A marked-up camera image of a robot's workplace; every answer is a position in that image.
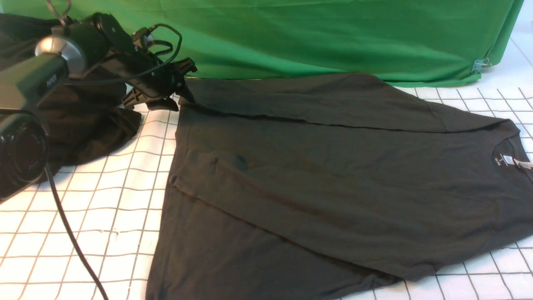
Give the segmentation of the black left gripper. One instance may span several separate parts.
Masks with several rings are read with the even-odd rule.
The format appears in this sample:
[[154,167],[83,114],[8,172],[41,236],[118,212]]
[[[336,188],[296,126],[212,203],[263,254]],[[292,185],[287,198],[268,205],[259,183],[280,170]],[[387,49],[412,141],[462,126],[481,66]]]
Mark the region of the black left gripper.
[[121,76],[132,77],[126,83],[132,90],[122,99],[126,109],[135,105],[146,104],[148,110],[179,111],[173,94],[194,104],[195,98],[185,83],[185,76],[196,72],[195,62],[187,57],[177,62],[164,65],[155,55],[131,54],[121,55]]

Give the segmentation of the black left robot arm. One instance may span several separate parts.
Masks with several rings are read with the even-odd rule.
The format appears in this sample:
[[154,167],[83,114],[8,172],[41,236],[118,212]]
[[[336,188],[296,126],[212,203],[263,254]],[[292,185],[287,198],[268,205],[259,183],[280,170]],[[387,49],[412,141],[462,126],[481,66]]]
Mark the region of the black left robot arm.
[[95,13],[82,21],[59,15],[61,24],[40,40],[34,56],[1,72],[1,201],[34,184],[47,166],[50,130],[38,105],[59,85],[104,85],[126,83],[131,91],[121,100],[132,110],[146,104],[149,110],[178,111],[172,95],[194,97],[185,83],[197,71],[187,57],[176,61],[182,35],[172,56],[162,61],[162,52],[150,47],[163,40],[145,38],[161,27],[158,23],[129,35],[118,20]]

